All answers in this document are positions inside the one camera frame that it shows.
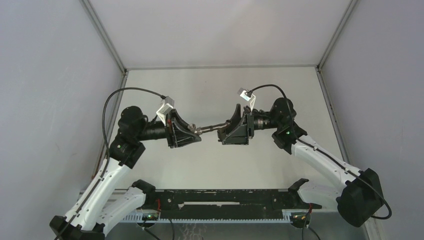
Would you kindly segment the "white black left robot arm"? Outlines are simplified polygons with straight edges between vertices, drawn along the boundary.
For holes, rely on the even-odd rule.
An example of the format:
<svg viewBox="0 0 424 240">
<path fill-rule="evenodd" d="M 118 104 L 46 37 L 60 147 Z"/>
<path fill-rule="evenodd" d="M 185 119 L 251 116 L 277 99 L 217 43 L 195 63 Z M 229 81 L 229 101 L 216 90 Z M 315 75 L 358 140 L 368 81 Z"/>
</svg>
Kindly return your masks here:
<svg viewBox="0 0 424 240">
<path fill-rule="evenodd" d="M 56 215 L 50 227 L 57 240 L 103 240 L 109 231 L 133 210 L 160 208 L 156 188 L 135 181 L 126 193 L 107 205 L 116 184 L 136 165 L 146 150 L 143 141 L 166 139 L 168 146 L 181 148 L 200 142 L 199 135 L 189 129 L 176 109 L 165 115 L 165 121 L 152 121 L 137 106 L 125 108 L 118 121 L 118 133 L 109 146 L 108 157 L 86 191 L 63 216 Z"/>
</svg>

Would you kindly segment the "metal water faucet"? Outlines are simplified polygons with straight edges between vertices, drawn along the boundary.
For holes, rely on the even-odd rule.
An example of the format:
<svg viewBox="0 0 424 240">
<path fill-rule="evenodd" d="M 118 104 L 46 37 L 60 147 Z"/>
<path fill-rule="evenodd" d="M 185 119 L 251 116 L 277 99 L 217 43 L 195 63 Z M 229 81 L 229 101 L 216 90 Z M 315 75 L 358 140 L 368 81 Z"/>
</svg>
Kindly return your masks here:
<svg viewBox="0 0 424 240">
<path fill-rule="evenodd" d="M 231 125 L 231 123 L 232 123 L 232 121 L 228 119 L 224 123 L 219 123 L 219 124 L 209 125 L 209 126 L 204 126 L 204 127 L 198 127 L 196 129 L 196 134 L 202 135 L 202 134 L 205 134 L 205 133 L 217 131 L 218 142 L 222 142 L 222 140 L 225 136 L 225 131 Z"/>
</svg>

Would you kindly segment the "metal elbow pipe fitting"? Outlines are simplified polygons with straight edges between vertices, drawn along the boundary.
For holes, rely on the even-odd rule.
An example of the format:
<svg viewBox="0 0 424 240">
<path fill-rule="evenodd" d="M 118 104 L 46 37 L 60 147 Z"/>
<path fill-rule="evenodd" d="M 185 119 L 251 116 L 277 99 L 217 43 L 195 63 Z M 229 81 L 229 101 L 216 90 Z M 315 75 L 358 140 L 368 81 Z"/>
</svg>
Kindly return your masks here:
<svg viewBox="0 0 424 240">
<path fill-rule="evenodd" d="M 197 127 L 194 123 L 191 123 L 187 126 L 187 128 L 195 135 L 201 135 L 202 134 L 202 128 Z"/>
</svg>

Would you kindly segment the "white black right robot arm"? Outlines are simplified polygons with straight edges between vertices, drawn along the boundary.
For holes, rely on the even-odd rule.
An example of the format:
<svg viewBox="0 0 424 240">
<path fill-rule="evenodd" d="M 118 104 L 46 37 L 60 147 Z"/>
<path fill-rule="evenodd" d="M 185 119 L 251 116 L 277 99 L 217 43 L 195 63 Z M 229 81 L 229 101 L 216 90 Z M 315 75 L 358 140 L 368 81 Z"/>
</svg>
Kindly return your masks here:
<svg viewBox="0 0 424 240">
<path fill-rule="evenodd" d="M 289 203 L 302 208 L 307 203 L 335 207 L 341 217 L 354 227 L 361 227 L 385 204 L 379 175 L 367 168 L 361 170 L 323 149 L 295 123 L 296 111 L 287 98 L 277 98 L 269 111 L 236 105 L 229 124 L 218 131 L 223 145 L 248 145 L 255 131 L 275 129 L 271 135 L 275 145 L 304 161 L 333 185 L 327 197 L 299 187 L 289 194 Z"/>
</svg>

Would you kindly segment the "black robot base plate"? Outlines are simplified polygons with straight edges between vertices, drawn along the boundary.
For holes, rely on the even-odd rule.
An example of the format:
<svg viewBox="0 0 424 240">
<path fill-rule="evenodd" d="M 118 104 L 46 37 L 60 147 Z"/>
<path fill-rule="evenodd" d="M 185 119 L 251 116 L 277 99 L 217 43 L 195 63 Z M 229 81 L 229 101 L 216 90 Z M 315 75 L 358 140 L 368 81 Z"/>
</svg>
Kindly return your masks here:
<svg viewBox="0 0 424 240">
<path fill-rule="evenodd" d="M 141 206 L 161 217 L 236 218 L 279 217 L 279 212 L 321 209 L 288 189 L 157 189 Z"/>
</svg>

